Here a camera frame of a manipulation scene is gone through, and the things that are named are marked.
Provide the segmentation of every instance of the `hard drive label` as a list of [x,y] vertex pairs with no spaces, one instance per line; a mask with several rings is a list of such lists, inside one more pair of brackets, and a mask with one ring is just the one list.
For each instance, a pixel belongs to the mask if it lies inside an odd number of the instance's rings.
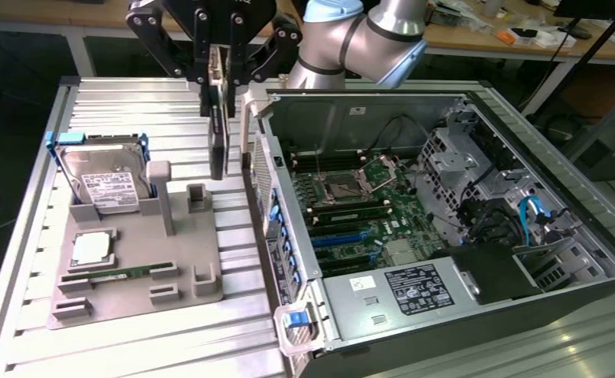
[[92,204],[99,209],[139,204],[130,172],[82,175],[82,178]]
[[415,315],[454,304],[434,264],[395,270],[384,275],[403,314]]

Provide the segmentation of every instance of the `green circuit board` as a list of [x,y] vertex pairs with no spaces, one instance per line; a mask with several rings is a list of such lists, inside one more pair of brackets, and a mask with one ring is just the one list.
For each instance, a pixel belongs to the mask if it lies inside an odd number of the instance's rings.
[[[398,166],[391,169],[388,163],[378,162],[364,167],[364,181],[368,188],[388,183],[372,192],[364,190],[356,170],[294,173],[294,186],[312,243],[316,239],[339,238],[362,232],[367,236],[355,243],[315,246],[324,276],[422,261],[447,246],[426,218],[427,213],[412,191],[414,183],[406,179],[403,169]],[[391,170],[395,178],[390,181]],[[330,206],[363,202],[387,204],[388,209],[379,219],[351,219],[343,224],[319,226],[310,218],[308,210],[327,211]]]

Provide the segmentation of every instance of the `floor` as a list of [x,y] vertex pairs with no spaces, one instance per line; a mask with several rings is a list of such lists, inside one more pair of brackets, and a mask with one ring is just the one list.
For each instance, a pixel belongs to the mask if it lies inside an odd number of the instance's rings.
[[[87,42],[99,76],[162,76],[160,67],[136,40],[92,38]],[[76,69],[60,37],[0,33],[0,46],[4,49],[0,49],[2,225],[18,216],[59,78],[75,75]],[[547,68],[543,63],[531,64],[519,71],[520,65],[520,61],[432,56],[424,59],[411,78],[487,80],[518,103],[532,91]],[[12,225],[0,228],[0,263],[11,229]]]

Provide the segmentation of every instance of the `aluminum work table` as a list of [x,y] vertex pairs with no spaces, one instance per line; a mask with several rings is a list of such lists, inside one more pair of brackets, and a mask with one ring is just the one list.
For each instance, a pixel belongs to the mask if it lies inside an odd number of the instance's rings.
[[[47,131],[144,131],[151,158],[172,163],[168,190],[207,184],[223,301],[56,331],[46,328],[71,190],[42,148],[0,272],[0,377],[286,374],[240,176],[240,125],[232,121],[230,176],[212,181],[208,124],[198,110],[186,81],[83,79],[59,88]],[[375,376],[615,377],[615,295],[544,328]]]

